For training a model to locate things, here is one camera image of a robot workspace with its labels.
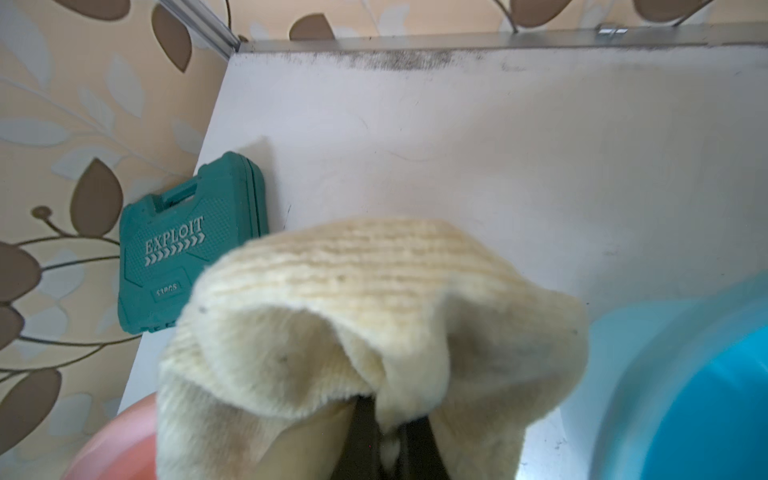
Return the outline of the beige cleaning cloth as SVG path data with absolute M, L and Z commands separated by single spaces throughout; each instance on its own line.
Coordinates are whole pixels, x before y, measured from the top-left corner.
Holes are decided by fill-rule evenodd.
M 441 220 L 351 219 L 206 268 L 159 364 L 161 479 L 329 479 L 359 397 L 381 473 L 427 417 L 451 479 L 512 479 L 581 380 L 582 302 Z

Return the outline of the light blue plastic bucket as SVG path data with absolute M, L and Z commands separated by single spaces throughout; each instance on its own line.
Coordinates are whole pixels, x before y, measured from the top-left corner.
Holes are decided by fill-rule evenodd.
M 767 277 L 613 310 L 561 418 L 579 479 L 767 475 Z

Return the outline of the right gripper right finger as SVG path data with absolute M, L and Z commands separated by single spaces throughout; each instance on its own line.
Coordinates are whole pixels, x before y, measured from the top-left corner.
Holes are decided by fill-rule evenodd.
M 423 417 L 399 428 L 400 454 L 395 469 L 399 480 L 449 480 L 429 419 Z

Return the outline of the pink plastic bucket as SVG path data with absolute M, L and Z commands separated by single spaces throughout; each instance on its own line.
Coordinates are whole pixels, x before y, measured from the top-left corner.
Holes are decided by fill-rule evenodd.
M 156 479 L 156 394 L 118 414 L 75 455 L 62 479 Z

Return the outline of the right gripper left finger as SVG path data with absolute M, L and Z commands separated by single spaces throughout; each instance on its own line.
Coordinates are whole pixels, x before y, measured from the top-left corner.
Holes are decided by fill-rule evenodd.
M 331 480 L 379 480 L 380 432 L 372 398 L 359 397 Z

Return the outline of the green tool case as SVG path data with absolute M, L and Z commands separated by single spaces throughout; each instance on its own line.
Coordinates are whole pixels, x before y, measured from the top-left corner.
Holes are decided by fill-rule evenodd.
M 138 335 L 174 326 L 203 270 L 268 232 L 262 172 L 234 152 L 127 205 L 119 227 L 122 330 Z

